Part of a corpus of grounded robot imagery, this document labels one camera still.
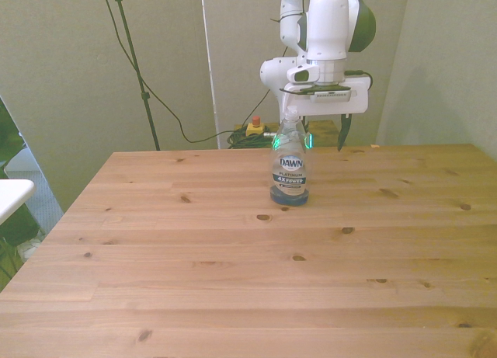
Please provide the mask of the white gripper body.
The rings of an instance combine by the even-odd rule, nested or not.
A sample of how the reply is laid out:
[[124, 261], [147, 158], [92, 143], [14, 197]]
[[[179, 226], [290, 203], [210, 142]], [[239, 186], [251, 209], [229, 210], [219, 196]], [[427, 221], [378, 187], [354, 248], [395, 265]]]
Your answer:
[[368, 108], [369, 77], [346, 78], [339, 85], [318, 87], [288, 83], [281, 98], [281, 115], [294, 107], [299, 116], [324, 116], [364, 113]]

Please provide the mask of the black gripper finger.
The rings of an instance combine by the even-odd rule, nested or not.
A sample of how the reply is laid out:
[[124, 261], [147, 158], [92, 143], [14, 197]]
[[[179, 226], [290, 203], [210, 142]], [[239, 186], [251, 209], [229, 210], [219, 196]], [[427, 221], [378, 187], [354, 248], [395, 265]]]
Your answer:
[[342, 148], [346, 142], [346, 138], [349, 134], [351, 123], [352, 123], [352, 115], [351, 114], [342, 114], [341, 115], [341, 129], [339, 131], [338, 144], [337, 144], [338, 151], [342, 150]]
[[301, 122], [305, 130], [304, 144], [306, 148], [313, 148], [313, 135], [309, 130], [309, 122], [306, 116], [301, 117]]

